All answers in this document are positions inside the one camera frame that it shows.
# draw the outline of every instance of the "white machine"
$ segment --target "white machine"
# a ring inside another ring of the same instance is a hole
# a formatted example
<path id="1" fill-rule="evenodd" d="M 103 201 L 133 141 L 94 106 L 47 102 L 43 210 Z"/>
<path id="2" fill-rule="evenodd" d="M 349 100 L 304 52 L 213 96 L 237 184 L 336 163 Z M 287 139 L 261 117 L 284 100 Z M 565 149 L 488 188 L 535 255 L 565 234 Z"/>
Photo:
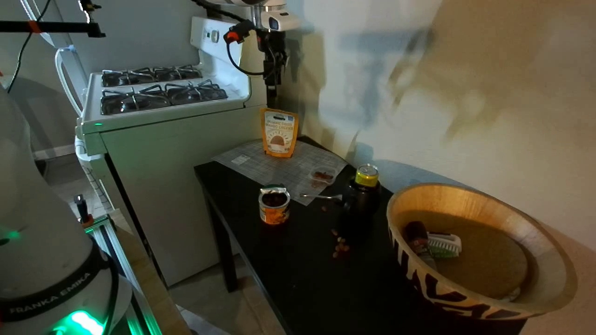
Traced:
<path id="1" fill-rule="evenodd" d="M 81 3 L 84 11 L 95 9 L 88 0 Z M 284 16 L 282 2 L 274 3 L 269 16 Z M 293 24 L 280 20 L 272 29 L 287 26 Z M 34 22 L 25 28 L 40 31 Z M 92 182 L 107 206 L 122 208 L 133 221 L 125 229 L 146 242 L 166 284 L 217 262 L 192 167 L 259 137 L 265 82 L 235 67 L 263 69 L 265 54 L 256 52 L 254 29 L 243 44 L 226 42 L 230 28 L 194 18 L 192 44 L 202 50 L 200 65 L 92 74 L 77 128 Z M 27 121 L 4 89 L 0 184 L 0 333 L 60 333 L 73 320 L 110 333 L 129 307 L 133 288 L 36 171 Z"/>

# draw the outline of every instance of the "wooden bowl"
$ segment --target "wooden bowl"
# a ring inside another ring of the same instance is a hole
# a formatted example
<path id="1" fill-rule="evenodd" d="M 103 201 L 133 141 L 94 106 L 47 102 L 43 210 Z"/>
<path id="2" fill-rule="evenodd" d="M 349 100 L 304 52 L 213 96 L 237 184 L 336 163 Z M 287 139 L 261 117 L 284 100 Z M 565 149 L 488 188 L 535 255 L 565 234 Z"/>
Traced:
<path id="1" fill-rule="evenodd" d="M 524 212 L 474 189 L 420 184 L 388 203 L 397 262 L 425 299 L 479 320 L 522 320 L 567 305 L 578 286 L 565 251 Z M 462 238 L 457 258 L 425 262 L 405 238 L 405 227 Z"/>

